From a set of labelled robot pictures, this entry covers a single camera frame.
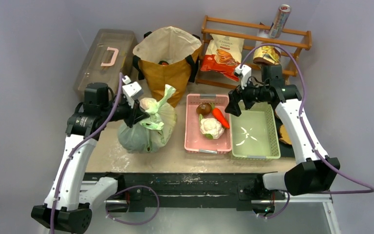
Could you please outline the green plastic grocery bag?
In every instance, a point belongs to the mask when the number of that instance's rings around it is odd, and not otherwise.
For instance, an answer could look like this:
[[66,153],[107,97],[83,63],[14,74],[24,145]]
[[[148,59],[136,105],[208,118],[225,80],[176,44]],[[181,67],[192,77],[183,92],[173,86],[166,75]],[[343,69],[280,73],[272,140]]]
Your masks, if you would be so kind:
[[152,97],[142,98],[140,106],[149,117],[131,128],[125,123],[120,125],[118,141],[128,153],[155,153],[167,144],[177,123],[175,108],[168,103],[175,91],[166,84],[164,96],[159,101]]

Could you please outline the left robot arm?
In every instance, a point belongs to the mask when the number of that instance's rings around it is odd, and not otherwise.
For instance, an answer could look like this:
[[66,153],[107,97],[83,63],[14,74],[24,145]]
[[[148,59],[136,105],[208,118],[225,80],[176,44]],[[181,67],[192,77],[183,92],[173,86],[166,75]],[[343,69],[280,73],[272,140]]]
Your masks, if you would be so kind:
[[42,205],[31,217],[49,230],[82,234],[88,229],[93,210],[106,199],[121,199],[126,192],[119,173],[104,173],[88,190],[81,186],[87,164],[100,134],[111,121],[123,120],[129,127],[148,117],[139,103],[143,90],[138,82],[119,83],[117,92],[107,84],[87,85],[83,101],[67,121],[65,148],[56,178]]

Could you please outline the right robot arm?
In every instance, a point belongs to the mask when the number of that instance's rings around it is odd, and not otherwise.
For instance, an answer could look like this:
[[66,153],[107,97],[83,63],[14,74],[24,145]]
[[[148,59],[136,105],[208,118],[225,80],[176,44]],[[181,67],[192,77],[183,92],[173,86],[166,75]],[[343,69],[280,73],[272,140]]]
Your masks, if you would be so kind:
[[328,191],[337,175],[334,169],[339,169],[340,163],[336,157],[327,156],[308,120],[303,119],[305,114],[298,88],[285,83],[280,65],[263,66],[262,83],[258,86],[252,84],[251,73],[252,69],[243,64],[234,69],[241,83],[229,92],[225,111],[238,117],[242,113],[240,101],[246,110],[257,102],[270,104],[288,132],[296,160],[295,167],[287,172],[258,176],[255,195],[266,198],[273,190],[287,191],[291,195]]

